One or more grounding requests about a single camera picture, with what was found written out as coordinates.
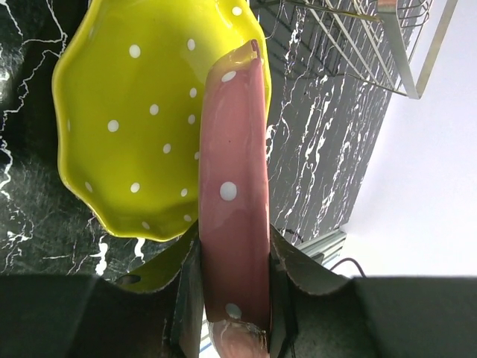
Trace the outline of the pink polka dot plate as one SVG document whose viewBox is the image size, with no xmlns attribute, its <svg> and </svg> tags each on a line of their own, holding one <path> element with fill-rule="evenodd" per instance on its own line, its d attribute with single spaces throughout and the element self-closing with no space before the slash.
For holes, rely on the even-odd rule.
<svg viewBox="0 0 477 358">
<path fill-rule="evenodd" d="M 251 40 L 212 66 L 201 114 L 201 271 L 209 334 L 221 357 L 268 356 L 266 119 L 262 56 Z"/>
</svg>

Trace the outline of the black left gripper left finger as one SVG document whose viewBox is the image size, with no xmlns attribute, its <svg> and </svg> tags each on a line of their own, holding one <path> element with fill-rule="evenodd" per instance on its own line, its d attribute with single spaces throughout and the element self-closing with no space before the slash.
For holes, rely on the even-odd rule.
<svg viewBox="0 0 477 358">
<path fill-rule="evenodd" d="M 203 321 L 198 226 L 114 282 L 1 277 L 3 357 L 197 357 Z"/>
</svg>

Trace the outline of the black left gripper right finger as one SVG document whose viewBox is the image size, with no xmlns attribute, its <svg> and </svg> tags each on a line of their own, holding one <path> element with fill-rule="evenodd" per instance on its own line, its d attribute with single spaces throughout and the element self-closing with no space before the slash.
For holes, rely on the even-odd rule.
<svg viewBox="0 0 477 358">
<path fill-rule="evenodd" d="M 272 357 L 474 357 L 474 277 L 342 277 L 271 231 Z"/>
</svg>

